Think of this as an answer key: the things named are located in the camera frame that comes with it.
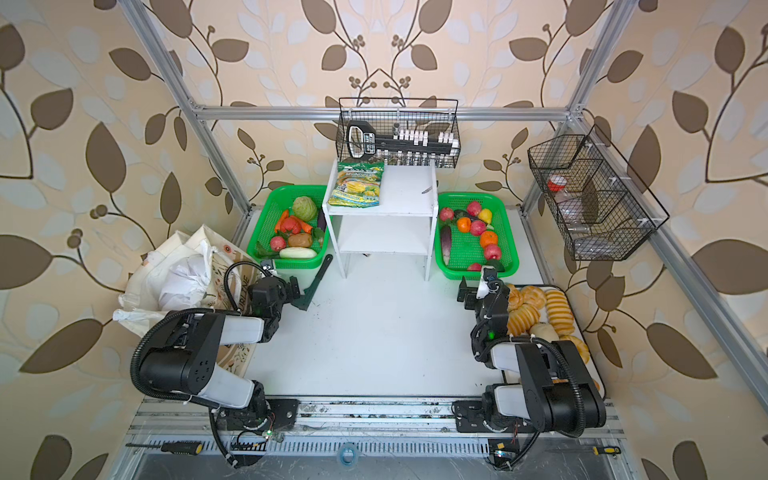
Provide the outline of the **cream floral tote bag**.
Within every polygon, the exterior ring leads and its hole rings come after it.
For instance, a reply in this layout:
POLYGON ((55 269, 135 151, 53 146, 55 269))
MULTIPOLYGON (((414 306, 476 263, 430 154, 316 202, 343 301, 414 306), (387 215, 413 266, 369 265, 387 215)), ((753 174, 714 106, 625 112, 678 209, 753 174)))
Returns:
POLYGON ((245 289, 261 274, 250 267, 239 266, 225 277, 225 271, 230 265, 237 261, 249 261, 251 257, 234 243, 203 225, 192 235, 175 232, 156 250, 147 254, 141 266, 128 280, 125 292, 119 296, 120 307, 113 313, 113 319, 137 336, 144 336, 150 327, 170 312, 161 310, 158 305, 160 284, 168 267, 166 261, 169 256, 182 245, 195 248, 203 240, 207 240, 213 247, 211 288, 216 293, 215 304, 203 308, 230 310, 232 304, 224 289, 224 286, 228 285, 238 307, 244 309, 247 305, 245 289))

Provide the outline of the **white plastic grocery bag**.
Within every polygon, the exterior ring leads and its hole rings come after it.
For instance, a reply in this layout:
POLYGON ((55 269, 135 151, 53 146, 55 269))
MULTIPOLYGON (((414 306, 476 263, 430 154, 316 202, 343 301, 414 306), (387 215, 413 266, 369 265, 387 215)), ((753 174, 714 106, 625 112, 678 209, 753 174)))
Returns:
POLYGON ((195 248, 182 245, 166 261, 158 305, 163 311, 211 307, 216 302, 212 283, 213 247, 203 240, 195 248))

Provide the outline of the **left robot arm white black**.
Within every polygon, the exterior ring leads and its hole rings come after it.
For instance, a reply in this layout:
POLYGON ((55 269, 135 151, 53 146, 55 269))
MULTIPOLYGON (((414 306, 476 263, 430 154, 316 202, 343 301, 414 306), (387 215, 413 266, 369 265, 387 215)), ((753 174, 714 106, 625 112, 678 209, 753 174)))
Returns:
POLYGON ((224 345, 271 340, 284 306, 301 297, 295 277, 283 279, 250 262, 249 267, 261 276, 246 287, 246 302, 239 303, 230 277, 241 265, 233 263, 223 275, 227 309, 171 311, 141 338, 129 369, 134 387, 145 396, 205 407, 212 439, 235 469, 245 464, 240 449, 243 435, 269 441, 295 425, 299 409, 298 400, 269 400, 262 383, 238 376, 217 362, 224 345))

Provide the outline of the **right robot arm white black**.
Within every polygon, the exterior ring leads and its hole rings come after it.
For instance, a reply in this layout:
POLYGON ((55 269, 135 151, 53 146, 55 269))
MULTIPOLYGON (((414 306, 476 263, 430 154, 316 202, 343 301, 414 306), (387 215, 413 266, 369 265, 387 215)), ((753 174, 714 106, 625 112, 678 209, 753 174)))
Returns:
POLYGON ((457 300, 475 315, 473 358, 503 376, 479 399, 454 402, 459 432, 578 437, 605 425, 603 383, 562 290, 514 286, 483 266, 477 286, 461 282, 457 300))

